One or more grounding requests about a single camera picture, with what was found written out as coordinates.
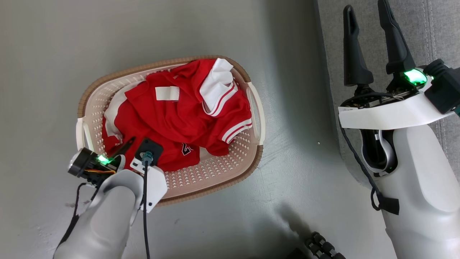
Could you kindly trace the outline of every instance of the black cable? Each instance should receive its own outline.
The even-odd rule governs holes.
[[[389,97],[389,98],[392,98],[392,99],[395,99],[395,100],[398,100],[398,101],[401,101],[400,99],[398,98],[395,98],[393,95],[391,94],[387,94],[387,93],[377,93],[377,92],[372,92],[372,93],[368,93],[368,94],[362,94],[362,95],[358,95],[358,96],[355,96],[355,97],[352,97],[352,98],[349,98],[348,100],[344,101],[340,106],[344,106],[346,105],[348,102],[350,101],[353,101],[355,99],[359,99],[361,97],[371,97],[371,96],[382,96],[382,97]],[[381,209],[381,205],[384,205],[385,206],[385,210],[387,210],[388,212],[390,213],[394,213],[394,214],[398,214],[399,213],[399,202],[397,201],[397,199],[391,199],[391,198],[386,198],[382,195],[382,193],[380,192],[379,188],[377,187],[377,185],[375,184],[374,182],[374,179],[372,178],[372,176],[369,174],[369,171],[367,170],[366,166],[364,165],[364,163],[361,161],[361,158],[359,157],[358,153],[356,152],[356,150],[354,149],[353,145],[351,144],[350,142],[350,139],[348,138],[348,136],[346,135],[346,132],[345,132],[345,129],[342,127],[342,123],[340,122],[340,118],[339,118],[339,127],[340,127],[340,131],[342,132],[342,135],[348,145],[348,148],[351,150],[351,152],[353,153],[353,156],[355,157],[355,160],[356,162],[359,164],[359,166],[361,167],[361,170],[362,172],[364,173],[364,175],[367,177],[370,185],[372,186],[372,191],[371,191],[371,202],[372,202],[372,207],[379,211]],[[376,206],[375,202],[374,202],[374,193],[377,194],[377,198],[380,202],[379,206]]]
[[[97,185],[96,190],[95,190],[94,193],[92,194],[90,201],[94,200],[94,197],[96,197],[96,194],[98,194],[99,188],[101,188],[101,184],[100,184],[100,183]]]
[[[367,93],[367,94],[361,94],[361,95],[357,95],[357,96],[353,96],[349,99],[347,99],[346,101],[344,101],[340,106],[343,106],[351,101],[354,101],[356,99],[359,99],[359,98],[364,98],[364,97],[376,97],[376,96],[379,96],[379,97],[388,97],[388,98],[394,98],[396,100],[398,100],[397,98],[395,98],[392,94],[388,94],[388,93],[378,93],[378,92],[372,92],[372,93]]]
[[[149,162],[145,161],[144,167],[144,240],[145,240],[145,252],[147,253],[147,259],[150,259],[149,240],[147,238],[147,168]]]
[[[371,186],[372,186],[372,189],[375,189],[375,192],[377,193],[377,195],[380,195],[379,188],[377,187],[377,185],[375,184],[373,178],[372,178],[371,175],[369,174],[369,171],[367,170],[366,166],[365,166],[364,163],[361,161],[361,158],[359,158],[358,153],[357,153],[356,150],[353,148],[353,145],[351,144],[350,139],[349,139],[348,136],[346,135],[345,129],[342,127],[342,123],[340,123],[340,119],[339,119],[339,127],[340,127],[340,131],[342,131],[342,135],[343,135],[344,138],[345,138],[345,141],[346,141],[346,143],[347,143],[347,145],[348,145],[348,148],[351,150],[351,152],[352,152],[353,155],[355,156],[355,160],[356,160],[356,162],[358,162],[359,166],[361,167],[362,172],[363,172],[364,175],[368,178],[369,183],[370,183]]]
[[[75,209],[74,209],[74,215],[73,217],[75,217],[77,215],[77,209],[78,209],[78,199],[80,198],[80,188],[82,186],[86,185],[85,182],[81,183],[78,188],[77,188],[77,198],[75,199]]]

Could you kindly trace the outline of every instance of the basket rim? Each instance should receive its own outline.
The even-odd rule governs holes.
[[[83,118],[85,116],[86,105],[88,103],[88,100],[89,100],[91,94],[99,86],[101,86],[104,83],[116,80],[116,79],[121,78],[121,77],[128,76],[130,74],[135,74],[135,73],[139,73],[139,72],[142,72],[142,71],[151,70],[151,69],[155,69],[155,68],[161,68],[161,67],[171,66],[171,65],[186,64],[186,63],[190,63],[192,61],[195,61],[197,59],[217,59],[217,58],[226,59],[230,64],[233,65],[233,68],[242,76],[244,82],[246,82],[246,83],[251,82],[251,78],[249,77],[247,72],[244,70],[244,68],[240,64],[238,64],[233,59],[230,59],[228,57],[221,56],[221,55],[191,56],[191,57],[187,57],[187,58],[168,59],[168,60],[164,60],[164,61],[158,61],[158,62],[154,62],[154,63],[150,63],[150,64],[141,65],[141,66],[133,67],[133,68],[130,68],[130,69],[126,69],[126,70],[123,70],[123,71],[115,72],[115,73],[103,76],[103,77],[99,78],[98,80],[94,81],[86,89],[86,91],[84,92],[84,94],[82,95],[82,97],[80,99],[80,102],[78,104],[77,117],[78,118]],[[167,198],[167,199],[161,199],[160,202],[158,202],[158,204],[156,206],[166,206],[166,205],[170,205],[170,204],[174,204],[174,203],[179,203],[179,202],[182,202],[182,201],[187,201],[187,200],[192,200],[192,199],[196,199],[196,198],[199,198],[199,197],[203,197],[205,195],[217,192],[219,190],[222,190],[224,188],[233,186],[233,185],[245,180],[246,178],[248,178],[257,169],[257,167],[259,165],[259,162],[260,162],[260,159],[262,158],[263,151],[264,151],[264,146],[263,145],[257,145],[257,151],[256,151],[256,154],[254,156],[254,160],[252,161],[251,165],[243,173],[241,173],[240,175],[238,175],[238,176],[236,176],[236,177],[234,177],[234,178],[232,178],[230,180],[218,183],[216,185],[210,186],[210,187],[205,188],[205,189],[197,190],[197,191],[194,191],[194,192],[191,192],[191,193],[178,195],[178,196]]]

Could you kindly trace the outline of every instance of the sleeve stripe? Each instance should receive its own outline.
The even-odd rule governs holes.
[[[248,129],[248,128],[251,128],[253,125],[253,121],[252,119],[247,119],[245,121],[242,121],[240,123],[238,123],[237,125],[231,127],[230,129],[228,129],[224,135],[222,136],[222,141],[224,142],[227,142],[228,138],[231,137],[232,135],[237,135],[238,133],[240,133],[241,131],[243,131],[244,129]]]
[[[235,92],[238,91],[238,89],[236,88],[235,83],[232,82],[231,84],[232,84],[231,85],[232,88],[230,89],[230,91],[225,93],[222,96],[222,98],[220,98],[219,103],[217,103],[215,111],[210,114],[211,116],[215,117],[215,116],[219,115],[220,111],[222,110],[222,108],[224,107],[224,105],[228,101],[228,99],[230,99],[235,94]]]
[[[248,125],[244,125],[244,126],[241,126],[239,127],[237,130],[235,130],[234,132],[232,132],[232,134],[230,134],[230,136],[227,137],[227,139],[225,140],[225,142],[227,144],[230,144],[230,142],[236,137],[236,135],[238,135],[240,132],[242,132],[243,130],[246,130],[246,129],[250,129],[253,127],[253,124],[248,124]]]

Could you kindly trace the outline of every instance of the wire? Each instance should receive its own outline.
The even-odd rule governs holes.
[[[74,209],[74,217],[77,215],[77,209],[78,209],[78,199],[80,198],[80,188],[82,186],[86,185],[85,182],[81,183],[78,188],[77,188],[77,198],[75,199],[75,209]]]
[[[362,94],[362,95],[358,95],[358,96],[355,96],[355,97],[352,97],[346,101],[344,101],[340,106],[344,106],[346,103],[350,102],[350,101],[353,101],[355,99],[359,99],[361,97],[370,97],[370,96],[382,96],[382,97],[389,97],[389,98],[392,98],[392,99],[395,99],[397,101],[401,101],[400,98],[397,98],[391,94],[387,94],[387,93],[377,93],[377,92],[373,92],[373,93],[368,93],[368,94]],[[351,150],[351,152],[353,153],[353,156],[355,157],[355,160],[356,162],[359,164],[359,166],[361,167],[361,170],[362,172],[364,173],[364,175],[367,177],[370,185],[372,186],[372,191],[371,191],[371,202],[372,202],[372,207],[379,211],[380,210],[380,207],[379,206],[376,206],[375,205],[375,202],[374,202],[374,193],[377,194],[377,198],[379,198],[379,201],[380,201],[380,198],[383,197],[382,193],[380,192],[379,188],[377,187],[377,185],[375,184],[374,182],[374,179],[372,178],[372,176],[370,175],[369,171],[367,170],[366,166],[364,165],[364,163],[361,161],[361,158],[359,157],[358,153],[356,152],[356,150],[354,149],[353,145],[351,144],[350,142],[350,139],[348,138],[348,136],[346,135],[346,132],[345,132],[345,129],[342,127],[342,123],[340,122],[340,118],[339,118],[339,127],[340,127],[340,131],[342,132],[342,135],[348,145],[348,148]]]
[[[355,156],[355,160],[356,160],[356,162],[358,162],[359,166],[361,167],[362,172],[363,172],[364,175],[368,178],[369,183],[370,183],[371,186],[372,186],[372,189],[375,189],[375,192],[377,193],[377,195],[380,195],[379,188],[377,187],[377,185],[375,184],[375,182],[374,182],[374,180],[372,179],[371,175],[369,174],[369,171],[367,170],[366,166],[365,166],[364,163],[361,161],[361,158],[359,158],[358,153],[357,153],[356,150],[353,148],[353,145],[351,144],[350,139],[349,139],[348,136],[346,135],[345,129],[342,127],[342,123],[340,123],[340,119],[339,119],[339,127],[340,127],[340,131],[342,131],[342,135],[343,135],[344,138],[345,138],[345,141],[346,141],[346,143],[347,143],[347,145],[348,145],[348,148],[351,150],[351,152],[352,152],[353,155]]]
[[[104,181],[103,179],[99,180],[98,184],[96,185],[96,190],[92,194],[90,201],[94,200],[94,198],[96,197],[96,194],[98,194],[99,188],[101,188],[101,182],[103,181]]]
[[[149,162],[145,161],[144,167],[144,240],[145,240],[145,252],[147,253],[147,259],[150,259],[149,239],[147,238],[147,168]]]
[[[97,174],[115,174],[116,173],[114,170],[101,171],[101,170],[96,170],[96,169],[89,169],[85,171],[90,172],[90,173],[97,173]]]
[[[361,94],[361,95],[357,95],[357,96],[353,96],[349,99],[347,99],[346,101],[344,101],[340,106],[344,106],[345,104],[351,102],[351,101],[354,101],[354,100],[357,100],[359,98],[364,98],[364,97],[375,97],[375,96],[379,96],[379,97],[388,97],[388,98],[393,98],[393,99],[396,99],[396,100],[400,100],[396,97],[394,97],[392,94],[389,94],[389,93],[378,93],[378,92],[372,92],[372,93],[367,93],[367,94]]]

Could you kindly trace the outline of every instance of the black strap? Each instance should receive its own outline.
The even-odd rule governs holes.
[[[372,202],[372,208],[374,208],[376,211],[379,210],[384,210],[389,213],[399,215],[399,200],[394,199],[394,198],[388,198],[382,195],[382,193],[377,194],[377,200],[379,201],[379,205],[377,206],[374,201],[374,193],[375,189],[372,188],[371,191],[371,202]]]
[[[67,239],[69,238],[70,234],[72,233],[72,230],[74,230],[74,227],[75,225],[77,224],[77,221],[78,221],[78,218],[79,216],[78,215],[75,215],[72,217],[72,220],[70,221],[70,224],[69,224],[69,227],[67,228],[67,230],[65,231],[65,234],[64,236],[62,237],[61,241],[59,242],[59,244],[57,245],[57,248],[64,242],[67,241]]]
[[[383,194],[379,191],[379,188],[375,184],[374,179],[369,174],[369,171],[367,170],[366,166],[361,161],[361,158],[359,158],[358,153],[353,148],[353,145],[351,144],[350,139],[346,135],[345,129],[342,127],[342,124],[340,123],[340,119],[339,119],[339,127],[340,127],[340,131],[342,131],[342,135],[344,136],[344,139],[345,139],[345,141],[346,141],[346,143],[348,145],[348,148],[350,148],[351,152],[353,153],[353,156],[355,157],[356,162],[358,162],[359,166],[361,167],[362,172],[368,178],[369,183],[372,186],[372,191],[371,191],[372,207],[377,211],[382,209],[382,210],[387,211],[389,213],[399,215],[399,200],[398,199],[393,199],[393,198],[387,198],[387,197],[383,196]],[[379,205],[378,206],[374,202],[374,193],[377,194],[377,199],[379,200]]]

